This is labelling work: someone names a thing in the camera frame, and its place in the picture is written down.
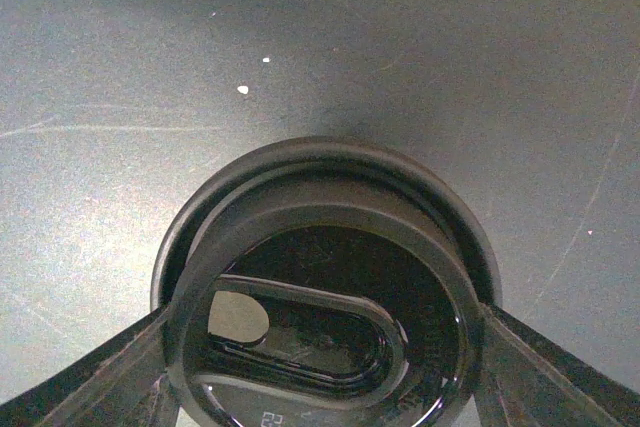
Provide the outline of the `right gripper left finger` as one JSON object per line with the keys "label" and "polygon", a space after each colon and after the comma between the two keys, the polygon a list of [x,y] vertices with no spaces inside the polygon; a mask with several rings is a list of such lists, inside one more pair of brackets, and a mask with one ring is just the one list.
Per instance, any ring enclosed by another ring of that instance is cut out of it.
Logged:
{"label": "right gripper left finger", "polygon": [[161,307],[1,405],[3,426],[174,426]]}

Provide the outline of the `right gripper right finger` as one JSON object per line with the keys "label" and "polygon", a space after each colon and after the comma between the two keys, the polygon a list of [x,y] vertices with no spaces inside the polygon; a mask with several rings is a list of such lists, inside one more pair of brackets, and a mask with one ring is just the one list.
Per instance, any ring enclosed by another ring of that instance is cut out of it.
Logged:
{"label": "right gripper right finger", "polygon": [[637,426],[639,394],[495,305],[481,306],[483,426]]}

